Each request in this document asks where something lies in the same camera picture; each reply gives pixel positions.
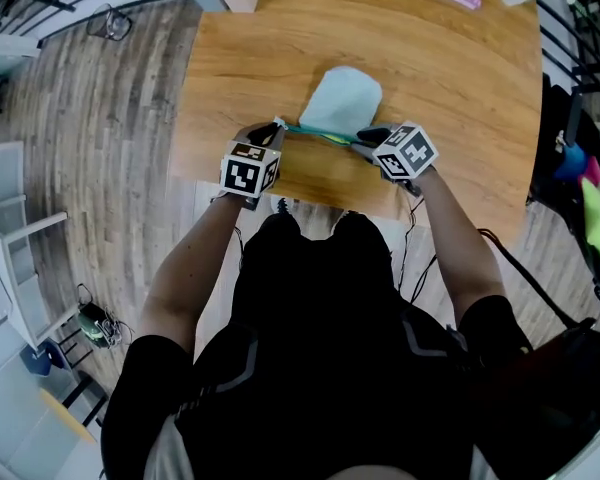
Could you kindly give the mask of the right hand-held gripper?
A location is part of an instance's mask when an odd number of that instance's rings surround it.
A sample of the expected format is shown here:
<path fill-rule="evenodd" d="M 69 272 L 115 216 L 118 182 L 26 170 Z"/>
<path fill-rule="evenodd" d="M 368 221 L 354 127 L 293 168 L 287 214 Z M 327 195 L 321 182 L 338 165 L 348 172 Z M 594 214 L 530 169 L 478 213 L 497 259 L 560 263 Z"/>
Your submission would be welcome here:
<path fill-rule="evenodd" d="M 359 138 L 386 138 L 379 145 L 354 142 L 352 150 L 367 163 L 378 166 L 383 177 L 414 197 L 421 196 L 414 180 L 431 167 L 439 153 L 423 127 L 416 123 L 384 123 L 366 127 Z"/>

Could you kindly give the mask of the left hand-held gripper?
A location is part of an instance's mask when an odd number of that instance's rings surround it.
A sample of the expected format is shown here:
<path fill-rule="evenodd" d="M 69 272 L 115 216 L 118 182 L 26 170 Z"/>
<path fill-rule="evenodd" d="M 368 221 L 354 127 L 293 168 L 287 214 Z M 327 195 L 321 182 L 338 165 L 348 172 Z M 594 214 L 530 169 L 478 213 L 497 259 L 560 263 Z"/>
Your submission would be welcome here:
<path fill-rule="evenodd" d="M 240 129 L 228 143 L 221 161 L 220 187 L 223 192 L 244 197 L 247 210 L 257 209 L 261 196 L 279 177 L 285 133 L 276 122 L 257 123 Z"/>

